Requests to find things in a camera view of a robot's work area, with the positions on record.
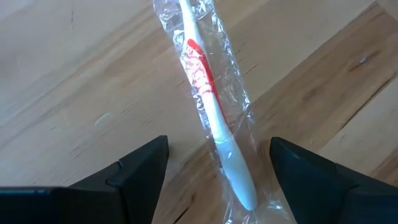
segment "plastic packaging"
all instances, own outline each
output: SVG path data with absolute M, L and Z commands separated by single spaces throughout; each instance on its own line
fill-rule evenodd
M 210 150 L 228 204 L 224 223 L 289 223 L 272 199 L 250 101 L 213 1 L 154 0 L 154 8 L 191 83 L 206 135 L 215 142 Z

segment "clear plastic bag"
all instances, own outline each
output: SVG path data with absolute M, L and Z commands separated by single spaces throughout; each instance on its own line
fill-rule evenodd
M 228 204 L 224 223 L 291 223 L 259 156 L 255 122 L 241 72 L 212 0 L 154 0 L 192 86 L 199 117 Z

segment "toothbrush handle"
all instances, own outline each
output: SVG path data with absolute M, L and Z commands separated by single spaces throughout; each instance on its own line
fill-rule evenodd
M 247 210 L 254 210 L 257 207 L 256 189 L 243 155 L 226 124 L 206 55 L 192 39 L 187 40 L 186 48 L 187 59 L 183 65 L 190 83 L 198 88 L 202 98 L 225 175 L 242 205 Z

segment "red logo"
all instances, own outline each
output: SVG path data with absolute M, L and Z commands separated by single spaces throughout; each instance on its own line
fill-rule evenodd
M 198 93 L 200 95 L 215 93 L 215 89 L 213 88 L 214 79 L 206 55 L 192 39 L 187 42 L 184 62 L 189 82 L 197 88 Z

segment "wood grain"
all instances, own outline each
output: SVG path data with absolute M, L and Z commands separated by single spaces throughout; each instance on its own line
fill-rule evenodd
M 396 122 L 386 125 L 394 119 L 386 115 L 396 107 L 397 59 L 398 22 L 381 7 L 373 5 L 254 102 L 257 133 L 262 141 L 260 148 L 267 154 L 267 142 L 272 136 L 280 136 L 359 171 L 363 171 L 358 167 L 362 163 L 356 161 L 366 157 L 375 166 L 364 166 L 376 170 L 397 147 L 393 131 L 397 128 Z M 368 138 L 363 142 L 367 146 L 359 151 L 358 138 L 349 140 L 350 135 Z M 378 144 L 386 139 L 388 145 Z M 219 182 L 211 178 L 216 173 L 192 167 L 192 164 L 210 164 L 207 153 L 210 147 L 211 143 L 201 148 L 165 186 L 154 223 L 174 223 L 177 219 L 177 223 L 221 222 L 225 208 L 215 210 L 213 207 L 222 204 L 220 186 L 204 193 L 206 186 Z M 393 158 L 386 161 L 387 164 L 390 161 L 390 165 L 379 168 L 378 173 L 382 173 L 379 175 L 387 175 L 385 179 L 394 176 L 395 171 L 391 169 L 397 166 Z M 256 179 L 272 177 L 269 169 L 256 171 Z M 274 199 L 283 201 L 281 196 L 276 189 Z M 270 215 L 275 214 L 264 215 L 269 222 L 286 222 L 280 214 Z
M 378 2 L 216 1 L 257 120 L 246 159 L 287 210 L 260 218 L 289 223 L 260 163 L 272 136 L 398 185 L 398 8 Z M 167 134 L 154 223 L 220 223 L 239 207 L 222 200 L 214 145 L 152 1 L 6 0 L 0 33 L 0 185 L 70 185 Z
M 371 3 L 217 6 L 255 100 Z M 18 0 L 7 10 L 0 21 L 1 185 L 70 185 L 160 134 L 172 150 L 168 182 L 205 142 L 150 0 Z

